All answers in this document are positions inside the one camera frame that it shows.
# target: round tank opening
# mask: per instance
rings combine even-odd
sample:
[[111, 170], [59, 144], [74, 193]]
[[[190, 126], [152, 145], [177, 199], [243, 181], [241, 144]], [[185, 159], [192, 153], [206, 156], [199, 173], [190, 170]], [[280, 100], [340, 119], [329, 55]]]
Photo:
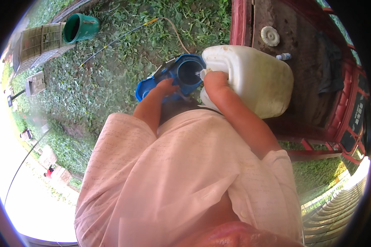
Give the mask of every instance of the round tank opening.
[[197, 84], [201, 79], [197, 73], [203, 69], [202, 65], [195, 61], [185, 61], [178, 68], [180, 81], [186, 85]]

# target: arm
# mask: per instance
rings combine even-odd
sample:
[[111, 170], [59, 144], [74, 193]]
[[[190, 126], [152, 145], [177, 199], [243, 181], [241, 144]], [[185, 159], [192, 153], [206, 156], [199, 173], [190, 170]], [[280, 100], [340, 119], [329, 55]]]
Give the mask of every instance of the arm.
[[174, 93], [179, 86], [172, 86], [173, 79], [165, 79], [158, 83], [147, 96], [136, 106], [133, 116], [144, 121], [156, 134], [159, 118], [161, 117], [161, 104], [165, 96]]
[[269, 151], [282, 149], [268, 125], [230, 89], [227, 73], [209, 72], [204, 78], [204, 85], [211, 101], [259, 159], [264, 158]]

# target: hand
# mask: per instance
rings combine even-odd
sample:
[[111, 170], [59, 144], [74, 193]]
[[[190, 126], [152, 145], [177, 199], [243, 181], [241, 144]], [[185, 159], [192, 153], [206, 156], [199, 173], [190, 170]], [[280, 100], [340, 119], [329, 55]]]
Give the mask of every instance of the hand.
[[230, 90], [228, 85], [228, 74], [222, 71], [210, 71], [203, 78], [203, 85], [210, 98], [214, 98], [223, 91]]
[[179, 85], [173, 86], [172, 82], [173, 78], [164, 79], [160, 81], [155, 88], [160, 90], [164, 96], [169, 96], [179, 88]]

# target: black pants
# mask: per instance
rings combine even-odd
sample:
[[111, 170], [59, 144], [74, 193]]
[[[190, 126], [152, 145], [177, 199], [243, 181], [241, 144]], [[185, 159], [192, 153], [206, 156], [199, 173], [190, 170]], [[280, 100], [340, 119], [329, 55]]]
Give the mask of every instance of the black pants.
[[216, 110], [213, 110], [208, 107], [198, 106], [198, 105], [200, 105], [200, 103], [194, 98], [190, 98], [189, 101], [167, 100], [161, 106], [161, 118], [159, 119], [159, 126], [161, 126], [164, 122], [168, 121], [172, 117], [177, 116], [180, 113], [190, 111], [190, 110], [206, 109], [206, 110], [217, 112], [218, 114], [222, 115], [220, 112]]

